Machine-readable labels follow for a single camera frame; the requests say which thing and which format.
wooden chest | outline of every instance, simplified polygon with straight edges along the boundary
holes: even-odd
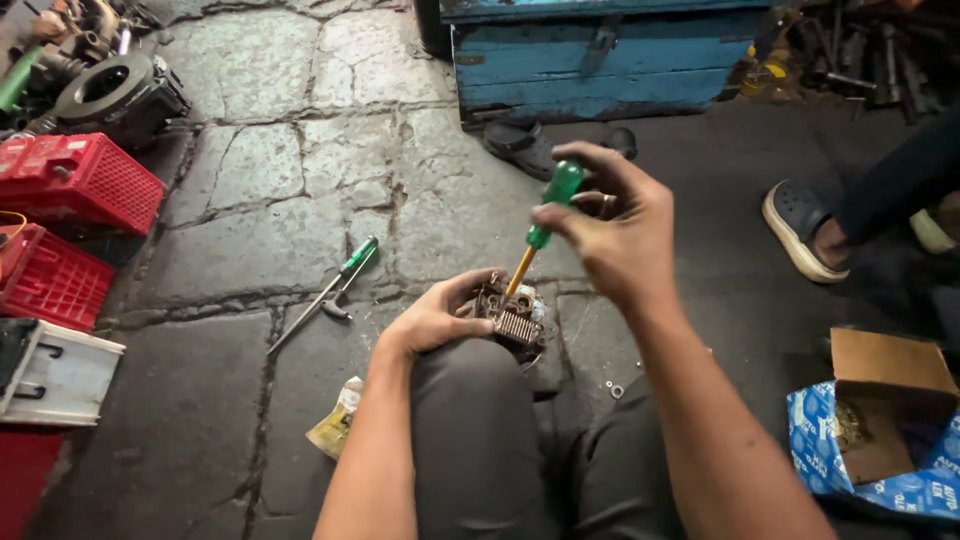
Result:
[[[441,0],[465,130],[706,110],[768,0]]]

green-handled screwdriver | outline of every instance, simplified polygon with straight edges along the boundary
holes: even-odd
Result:
[[[379,245],[379,242],[376,239],[376,236],[370,235],[367,236],[367,239],[364,240],[363,244],[360,244],[360,247],[357,248],[353,255],[350,256],[350,259],[340,267],[340,271],[337,272],[337,277],[326,286],[324,292],[320,293],[320,296],[313,301],[313,304],[310,304],[310,307],[303,312],[303,314],[294,321],[293,326],[290,327],[290,330],[283,333],[283,335],[274,343],[274,346],[270,348],[270,351],[267,352],[267,356],[270,356],[283,346],[286,340],[293,335],[295,331],[300,327],[300,324],[303,323],[311,314],[313,314],[314,309],[320,304],[321,300],[324,299],[326,293],[330,292],[330,289],[335,287],[337,283],[340,282],[340,279],[343,276],[353,276],[360,271],[360,267],[363,266],[364,262],[367,262],[367,259],[373,256],[373,253],[376,252],[376,248]]]
[[[575,161],[557,163],[557,170],[553,172],[553,180],[550,181],[546,192],[543,193],[543,203],[569,205],[570,198],[577,192],[583,180],[584,168]],[[527,253],[523,254],[523,260],[516,269],[514,278],[510,280],[510,285],[507,286],[507,298],[510,298],[516,292],[516,288],[523,280],[523,275],[527,273],[527,268],[530,268],[530,263],[533,262],[537,250],[545,248],[549,241],[550,231],[545,231],[536,225],[530,228],[530,232],[527,233],[527,244],[530,247],[527,248]]]

blue box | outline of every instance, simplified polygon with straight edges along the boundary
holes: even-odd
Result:
[[[830,337],[836,380],[787,396],[801,481],[816,495],[960,521],[958,391],[940,350],[864,331]]]

